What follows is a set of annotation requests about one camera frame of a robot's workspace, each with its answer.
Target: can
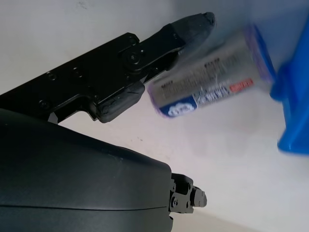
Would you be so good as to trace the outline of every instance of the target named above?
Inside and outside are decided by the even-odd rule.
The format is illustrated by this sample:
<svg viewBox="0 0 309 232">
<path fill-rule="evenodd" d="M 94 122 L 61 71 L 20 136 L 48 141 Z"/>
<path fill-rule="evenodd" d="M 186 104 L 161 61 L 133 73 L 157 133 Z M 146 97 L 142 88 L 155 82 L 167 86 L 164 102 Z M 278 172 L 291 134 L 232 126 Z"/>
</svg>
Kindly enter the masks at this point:
<svg viewBox="0 0 309 232">
<path fill-rule="evenodd" d="M 162 115 L 177 117 L 274 79 L 266 45 L 250 25 L 193 65 L 153 81 L 148 92 Z"/>
</svg>

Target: black robotic arm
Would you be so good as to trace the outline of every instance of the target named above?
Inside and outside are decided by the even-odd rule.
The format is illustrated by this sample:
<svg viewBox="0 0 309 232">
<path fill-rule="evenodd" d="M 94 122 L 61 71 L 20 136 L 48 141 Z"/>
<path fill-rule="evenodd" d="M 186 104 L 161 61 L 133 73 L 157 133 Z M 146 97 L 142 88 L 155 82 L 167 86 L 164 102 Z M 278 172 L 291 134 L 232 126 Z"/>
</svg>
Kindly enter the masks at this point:
<svg viewBox="0 0 309 232">
<path fill-rule="evenodd" d="M 167 164 L 57 123 L 78 111 L 113 120 L 213 25 L 205 13 L 141 43 L 127 33 L 1 95 L 0 231 L 169 232 L 170 212 L 206 206 Z"/>
</svg>

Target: white table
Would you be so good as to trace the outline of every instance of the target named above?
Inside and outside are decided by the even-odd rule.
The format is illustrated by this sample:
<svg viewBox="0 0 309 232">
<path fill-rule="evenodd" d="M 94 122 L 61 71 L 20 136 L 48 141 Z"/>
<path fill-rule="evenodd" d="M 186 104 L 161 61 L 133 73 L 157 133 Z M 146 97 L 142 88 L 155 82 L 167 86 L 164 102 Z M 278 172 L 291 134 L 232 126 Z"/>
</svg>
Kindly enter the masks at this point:
<svg viewBox="0 0 309 232">
<path fill-rule="evenodd" d="M 127 31 L 141 40 L 183 16 L 212 11 L 213 38 L 257 20 L 275 67 L 293 52 L 305 0 L 3 0 L 0 93 Z M 107 124 L 78 113 L 62 126 L 168 163 L 205 190 L 208 205 L 173 215 L 174 231 L 305 232 L 309 157 L 277 150 L 282 107 L 257 89 L 170 120 L 147 93 Z"/>
</svg>

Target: blue bin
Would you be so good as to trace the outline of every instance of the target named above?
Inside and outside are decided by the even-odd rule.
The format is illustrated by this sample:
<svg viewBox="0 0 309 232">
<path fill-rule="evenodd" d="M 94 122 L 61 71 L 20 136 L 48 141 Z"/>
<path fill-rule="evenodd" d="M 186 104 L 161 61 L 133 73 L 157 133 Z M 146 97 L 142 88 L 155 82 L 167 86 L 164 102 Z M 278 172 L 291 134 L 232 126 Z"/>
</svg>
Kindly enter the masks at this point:
<svg viewBox="0 0 309 232">
<path fill-rule="evenodd" d="M 279 69 L 270 95 L 282 102 L 285 117 L 278 148 L 309 154 L 309 19 L 294 57 Z"/>
</svg>

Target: screw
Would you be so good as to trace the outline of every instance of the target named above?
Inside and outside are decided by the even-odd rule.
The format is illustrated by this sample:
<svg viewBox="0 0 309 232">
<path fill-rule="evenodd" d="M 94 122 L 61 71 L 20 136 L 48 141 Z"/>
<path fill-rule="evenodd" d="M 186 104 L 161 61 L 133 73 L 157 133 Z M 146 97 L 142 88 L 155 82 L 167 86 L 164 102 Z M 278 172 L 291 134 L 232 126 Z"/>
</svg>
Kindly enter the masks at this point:
<svg viewBox="0 0 309 232">
<path fill-rule="evenodd" d="M 172 208 L 176 207 L 178 205 L 178 199 L 176 197 L 172 198 Z"/>
<path fill-rule="evenodd" d="M 75 78 L 82 78 L 83 77 L 83 75 L 81 74 L 81 72 L 78 70 L 78 68 L 74 68 L 73 69 L 73 76 L 75 77 Z"/>
<path fill-rule="evenodd" d="M 135 53 L 131 53 L 128 55 L 127 60 L 131 63 L 131 64 L 138 64 L 140 61 L 140 56 L 135 54 Z"/>
<path fill-rule="evenodd" d="M 57 76 L 51 72 L 48 72 L 47 76 L 51 81 L 55 81 L 57 79 Z"/>
<path fill-rule="evenodd" d="M 130 41 L 130 44 L 132 44 L 133 46 L 137 44 L 137 40 L 133 37 L 130 37 L 129 41 Z"/>
<path fill-rule="evenodd" d="M 39 101 L 39 106 L 44 110 L 48 110 L 50 108 L 50 103 L 48 101 L 41 100 Z"/>
<path fill-rule="evenodd" d="M 158 69 L 157 67 L 155 67 L 155 68 L 153 68 L 153 71 L 154 71 L 155 73 L 157 73 L 157 72 L 159 72 L 159 69 Z"/>
</svg>

